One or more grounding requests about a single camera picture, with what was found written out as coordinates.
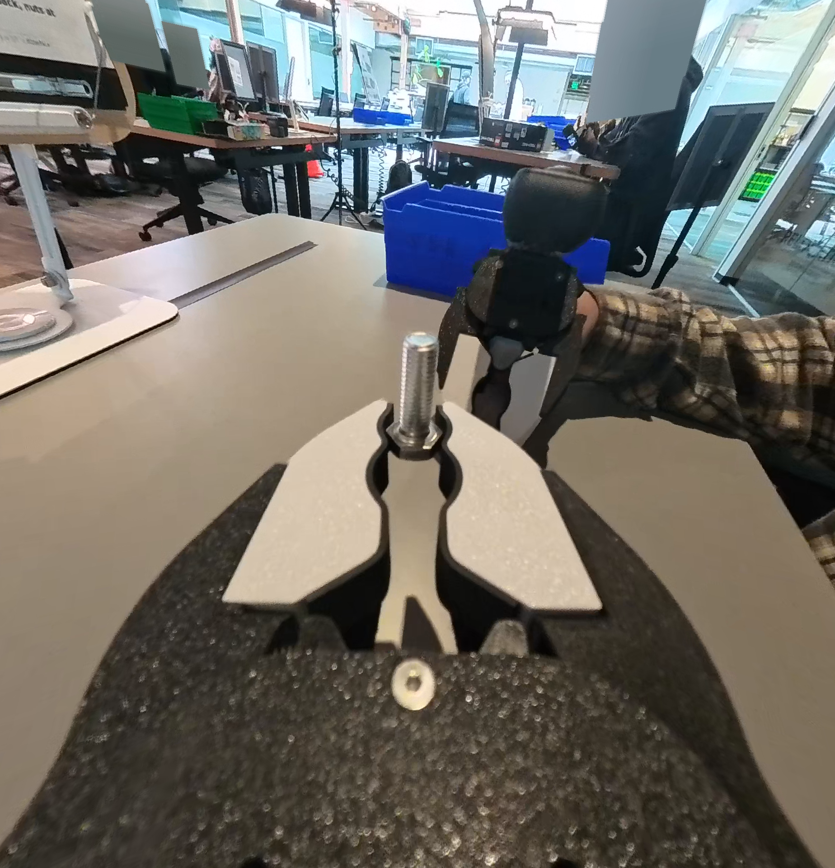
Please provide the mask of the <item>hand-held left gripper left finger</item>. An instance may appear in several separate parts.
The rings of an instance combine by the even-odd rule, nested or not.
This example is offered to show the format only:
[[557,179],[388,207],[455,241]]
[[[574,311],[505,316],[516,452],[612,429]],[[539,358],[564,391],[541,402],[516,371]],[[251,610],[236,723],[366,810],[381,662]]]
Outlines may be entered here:
[[286,464],[223,594],[242,606],[373,601],[390,585],[386,482],[392,407],[375,400],[306,442]]

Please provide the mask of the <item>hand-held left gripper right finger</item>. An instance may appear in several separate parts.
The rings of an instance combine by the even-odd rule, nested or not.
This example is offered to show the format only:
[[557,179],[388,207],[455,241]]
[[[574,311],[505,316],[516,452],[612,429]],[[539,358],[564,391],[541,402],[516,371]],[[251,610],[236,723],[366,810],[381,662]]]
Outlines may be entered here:
[[539,465],[465,409],[447,401],[441,410],[455,470],[443,520],[454,565],[531,613],[601,612]]

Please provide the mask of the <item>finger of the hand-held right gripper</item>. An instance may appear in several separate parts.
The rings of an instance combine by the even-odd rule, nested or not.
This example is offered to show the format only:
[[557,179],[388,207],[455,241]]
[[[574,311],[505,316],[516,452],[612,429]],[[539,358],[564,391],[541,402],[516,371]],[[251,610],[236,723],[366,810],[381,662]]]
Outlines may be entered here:
[[476,337],[458,336],[445,384],[440,386],[440,406],[446,415],[448,406],[454,406],[495,430],[502,429],[508,410],[508,371],[494,366]]
[[510,370],[510,403],[502,416],[500,431],[520,446],[538,425],[553,368],[554,358],[532,354]]

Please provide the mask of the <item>silver hex bolt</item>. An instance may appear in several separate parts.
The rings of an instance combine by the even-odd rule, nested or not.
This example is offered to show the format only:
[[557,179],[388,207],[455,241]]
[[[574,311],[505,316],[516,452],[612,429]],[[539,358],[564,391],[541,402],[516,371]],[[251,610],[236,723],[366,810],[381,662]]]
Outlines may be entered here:
[[435,401],[438,353],[433,334],[415,331],[403,339],[399,401],[387,428],[390,450],[400,460],[431,459],[447,432]]

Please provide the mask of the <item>blue plastic bin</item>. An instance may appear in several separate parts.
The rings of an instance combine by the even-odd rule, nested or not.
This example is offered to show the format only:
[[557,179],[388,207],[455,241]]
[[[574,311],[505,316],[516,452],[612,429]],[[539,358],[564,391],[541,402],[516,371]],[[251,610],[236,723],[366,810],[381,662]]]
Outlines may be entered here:
[[499,266],[506,290],[528,298],[560,296],[571,278],[600,285],[607,196],[596,179],[541,168],[521,169],[506,193],[414,184],[383,200],[388,281],[453,297],[486,262]]

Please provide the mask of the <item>person's right forearm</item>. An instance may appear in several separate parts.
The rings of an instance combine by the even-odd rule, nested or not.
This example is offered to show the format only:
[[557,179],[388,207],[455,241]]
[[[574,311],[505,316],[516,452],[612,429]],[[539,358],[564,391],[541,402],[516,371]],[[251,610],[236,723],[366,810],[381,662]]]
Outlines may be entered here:
[[677,290],[589,290],[580,377],[619,400],[835,471],[835,316],[730,318]]

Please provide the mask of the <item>black printed box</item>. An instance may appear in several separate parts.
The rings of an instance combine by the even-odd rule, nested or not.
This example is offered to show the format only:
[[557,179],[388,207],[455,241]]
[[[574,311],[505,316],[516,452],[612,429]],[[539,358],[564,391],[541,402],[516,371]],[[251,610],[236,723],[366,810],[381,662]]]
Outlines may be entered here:
[[485,117],[480,126],[478,139],[480,144],[486,147],[540,154],[553,150],[553,148],[544,149],[548,132],[545,127],[529,123]]

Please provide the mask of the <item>black monitor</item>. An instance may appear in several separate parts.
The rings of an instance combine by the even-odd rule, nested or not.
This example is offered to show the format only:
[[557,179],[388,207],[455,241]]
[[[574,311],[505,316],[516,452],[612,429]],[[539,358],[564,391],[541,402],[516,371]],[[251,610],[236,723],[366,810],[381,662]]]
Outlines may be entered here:
[[429,135],[441,133],[450,99],[450,87],[444,82],[425,83],[421,127]]
[[247,47],[238,42],[219,39],[214,55],[222,89],[241,102],[257,102],[258,94],[253,85]]
[[279,73],[274,49],[255,43],[247,43],[249,71],[253,92],[262,103],[280,101]]

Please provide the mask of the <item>black overhead light panel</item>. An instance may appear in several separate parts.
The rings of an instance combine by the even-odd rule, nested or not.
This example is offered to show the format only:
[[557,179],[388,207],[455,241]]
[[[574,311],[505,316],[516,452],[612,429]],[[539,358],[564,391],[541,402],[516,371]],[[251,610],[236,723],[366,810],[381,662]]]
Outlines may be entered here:
[[497,11],[493,25],[496,45],[545,48],[554,34],[555,19],[549,11],[508,5]]

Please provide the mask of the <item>black tripod light stand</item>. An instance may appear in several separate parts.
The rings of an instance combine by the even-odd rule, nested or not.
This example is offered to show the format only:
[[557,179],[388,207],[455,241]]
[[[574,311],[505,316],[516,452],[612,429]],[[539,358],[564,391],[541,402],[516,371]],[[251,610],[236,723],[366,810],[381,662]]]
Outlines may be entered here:
[[328,207],[327,211],[322,216],[321,221],[325,222],[334,212],[336,212],[337,223],[339,226],[342,226],[344,223],[344,211],[347,211],[353,222],[359,228],[367,230],[367,226],[354,210],[351,201],[349,201],[343,182],[343,152],[345,148],[342,136],[339,100],[339,57],[341,46],[338,40],[338,6],[336,1],[329,1],[328,4],[331,11],[333,37],[333,119],[335,121],[336,192],[330,207]]

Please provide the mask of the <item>white base board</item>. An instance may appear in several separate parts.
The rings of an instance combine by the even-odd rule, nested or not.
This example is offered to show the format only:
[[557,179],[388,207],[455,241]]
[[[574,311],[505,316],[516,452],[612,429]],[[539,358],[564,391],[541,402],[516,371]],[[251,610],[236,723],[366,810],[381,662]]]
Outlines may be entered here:
[[178,316],[175,304],[83,278],[0,290],[0,399]]

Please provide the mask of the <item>black office chair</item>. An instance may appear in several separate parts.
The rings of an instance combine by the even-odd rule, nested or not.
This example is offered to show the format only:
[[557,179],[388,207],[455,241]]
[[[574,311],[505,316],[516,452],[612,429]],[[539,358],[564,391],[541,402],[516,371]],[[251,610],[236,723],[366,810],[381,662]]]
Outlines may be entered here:
[[151,241],[151,229],[162,228],[168,222],[183,218],[189,234],[200,233],[202,222],[209,226],[232,225],[235,221],[204,207],[201,189],[223,180],[228,169],[211,159],[187,156],[184,153],[158,157],[155,162],[139,161],[133,167],[135,180],[166,190],[177,204],[156,214],[138,233],[141,241]]

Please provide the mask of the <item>green plastic bins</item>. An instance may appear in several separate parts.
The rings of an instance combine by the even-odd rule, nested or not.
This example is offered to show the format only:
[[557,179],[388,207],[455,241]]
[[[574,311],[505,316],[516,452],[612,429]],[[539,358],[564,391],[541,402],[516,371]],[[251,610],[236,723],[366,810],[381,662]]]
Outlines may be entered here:
[[215,103],[182,96],[139,93],[140,116],[152,127],[189,136],[202,136],[204,124],[221,119]]

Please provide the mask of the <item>sign board on stand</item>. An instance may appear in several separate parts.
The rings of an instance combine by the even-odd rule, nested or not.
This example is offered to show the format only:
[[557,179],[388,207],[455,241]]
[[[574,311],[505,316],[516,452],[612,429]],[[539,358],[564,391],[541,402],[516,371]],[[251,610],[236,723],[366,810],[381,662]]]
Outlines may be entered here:
[[74,325],[67,254],[43,188],[41,146],[104,145],[130,132],[134,94],[91,2],[0,1],[0,146],[6,146],[42,262],[38,284],[0,294],[0,354],[27,351]]

